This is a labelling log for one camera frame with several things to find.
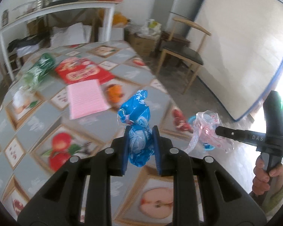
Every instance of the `blue edge trim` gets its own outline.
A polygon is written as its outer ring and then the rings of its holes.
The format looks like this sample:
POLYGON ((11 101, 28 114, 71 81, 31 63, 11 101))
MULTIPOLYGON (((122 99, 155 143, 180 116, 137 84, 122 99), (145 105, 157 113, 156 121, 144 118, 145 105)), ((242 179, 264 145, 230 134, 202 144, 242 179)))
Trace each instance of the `blue edge trim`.
MULTIPOLYGON (((203 0, 200 8, 199 8, 199 11, 201 10, 202 8, 202 5, 204 4, 205 0, 203 0)), ((234 121, 234 122, 238 122, 240 121, 243 117, 245 117, 246 115, 248 115, 252 109, 259 103, 259 101, 267 95, 267 93, 270 91, 270 88, 271 86, 273 85, 273 83, 277 80, 279 74, 281 73, 281 71, 283 70, 283 59, 277 69, 277 71, 275 72, 275 74, 273 75, 271 81, 269 82, 269 84, 267 85, 267 87, 265 88, 265 90, 261 93, 261 95, 259 96, 259 98, 253 103, 253 105, 242 115, 240 116, 238 119, 234 119, 231 114, 227 111, 227 109, 224 107, 224 105, 221 103, 221 101, 218 99, 218 97, 213 93, 213 91, 203 82, 203 80, 200 79, 199 76, 197 76, 197 78, 201 81, 201 83, 214 95, 214 97, 217 99, 217 101, 221 104, 221 106, 226 110, 226 112, 229 114, 229 116, 231 117, 231 119, 234 121)))

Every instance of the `green plastic bag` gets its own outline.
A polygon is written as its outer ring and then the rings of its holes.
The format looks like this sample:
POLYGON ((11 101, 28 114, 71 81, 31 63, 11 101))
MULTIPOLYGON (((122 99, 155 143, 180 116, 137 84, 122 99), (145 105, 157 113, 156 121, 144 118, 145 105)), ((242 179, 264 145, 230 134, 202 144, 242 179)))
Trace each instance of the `green plastic bag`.
POLYGON ((30 91, 36 90, 45 76, 54 68, 55 58, 49 53, 42 54, 39 60, 23 74, 25 88, 30 91))

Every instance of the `pink notepad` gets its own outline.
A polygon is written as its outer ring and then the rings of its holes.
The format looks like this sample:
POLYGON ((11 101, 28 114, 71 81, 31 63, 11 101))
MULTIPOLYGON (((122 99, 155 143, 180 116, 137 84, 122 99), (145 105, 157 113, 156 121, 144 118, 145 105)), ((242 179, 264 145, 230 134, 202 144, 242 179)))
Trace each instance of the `pink notepad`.
POLYGON ((105 111, 107 104, 98 80, 89 80, 67 86, 70 119, 105 111))

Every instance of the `crumpled blue packaging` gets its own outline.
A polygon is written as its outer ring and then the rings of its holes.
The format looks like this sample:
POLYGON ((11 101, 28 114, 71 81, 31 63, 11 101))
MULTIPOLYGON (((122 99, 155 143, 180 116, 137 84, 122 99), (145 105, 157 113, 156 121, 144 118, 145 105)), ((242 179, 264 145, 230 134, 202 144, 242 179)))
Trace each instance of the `crumpled blue packaging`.
POLYGON ((147 90, 138 90, 118 110, 121 122, 131 126, 129 161, 138 167, 144 166, 154 154, 152 130, 148 124, 150 109, 145 103, 147 96, 147 90))

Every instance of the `chair backrest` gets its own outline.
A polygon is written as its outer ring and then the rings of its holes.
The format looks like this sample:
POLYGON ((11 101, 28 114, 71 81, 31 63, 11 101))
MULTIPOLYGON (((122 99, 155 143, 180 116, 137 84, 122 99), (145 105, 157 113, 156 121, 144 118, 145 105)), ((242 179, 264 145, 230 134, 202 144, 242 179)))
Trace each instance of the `chair backrest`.
POLYGON ((208 35, 208 36, 211 36, 210 32, 208 32, 206 29, 204 29, 204 28, 201 27, 200 25, 198 25, 198 24, 196 24, 195 22, 193 22, 193 21, 191 21, 191 20, 188 20, 188 19, 182 19, 182 18, 180 18, 180 17, 174 17, 173 20, 175 21, 175 23, 174 23, 173 30, 172 30, 172 32, 171 32, 171 34, 170 34, 168 40, 172 40, 173 35, 174 35, 174 33, 175 33, 175 29, 176 29, 176 24, 177 24, 177 22, 184 23, 184 24, 186 24, 186 25, 188 25, 188 26, 190 26, 190 27, 192 27, 192 28, 195 28, 195 29, 197 29, 197 30, 199 30, 199 31, 202 31, 202 32, 204 33, 204 36, 202 37, 201 42, 200 42, 200 44, 199 44, 199 46, 198 46, 198 49, 197 49, 197 51, 196 51, 196 52, 199 52, 200 49, 201 49, 202 46, 203 46, 203 43, 204 43, 204 40, 205 40, 206 36, 207 36, 207 35, 208 35))

